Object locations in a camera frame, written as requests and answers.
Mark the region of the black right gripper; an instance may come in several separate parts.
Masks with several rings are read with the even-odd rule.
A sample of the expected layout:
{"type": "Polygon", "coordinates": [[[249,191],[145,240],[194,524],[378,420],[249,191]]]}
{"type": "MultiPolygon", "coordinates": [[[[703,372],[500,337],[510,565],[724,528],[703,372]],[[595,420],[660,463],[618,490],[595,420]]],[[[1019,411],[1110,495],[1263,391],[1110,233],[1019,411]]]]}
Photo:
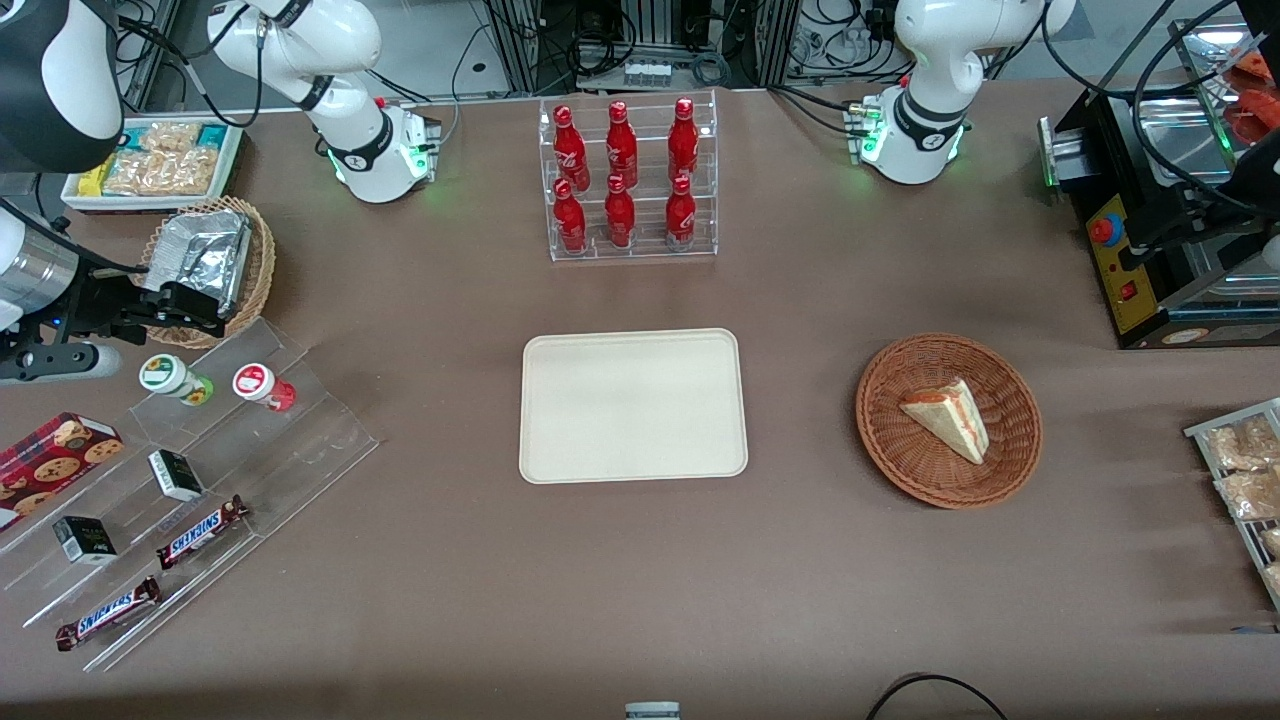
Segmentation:
{"type": "Polygon", "coordinates": [[[138,287],[119,270],[77,272],[68,290],[40,313],[40,325],[56,333],[56,342],[97,336],[138,343],[138,327],[191,331],[212,338],[225,334],[219,301],[182,283],[163,283],[148,291],[156,313],[134,313],[138,287]]]}

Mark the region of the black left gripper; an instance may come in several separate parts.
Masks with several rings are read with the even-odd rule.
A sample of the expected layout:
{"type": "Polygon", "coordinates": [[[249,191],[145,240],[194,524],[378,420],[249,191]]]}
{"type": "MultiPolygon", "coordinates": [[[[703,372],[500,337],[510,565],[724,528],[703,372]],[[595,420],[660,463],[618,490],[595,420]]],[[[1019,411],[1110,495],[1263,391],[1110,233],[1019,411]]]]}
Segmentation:
{"type": "Polygon", "coordinates": [[[1222,236],[1257,234],[1267,229],[1267,219],[1247,213],[1221,200],[1211,200],[1189,184],[1167,188],[1172,205],[1144,205],[1135,210],[1135,246],[1117,250],[1117,265],[1138,272],[1155,264],[1156,273],[1167,270],[1164,247],[1203,243],[1222,236]]]}

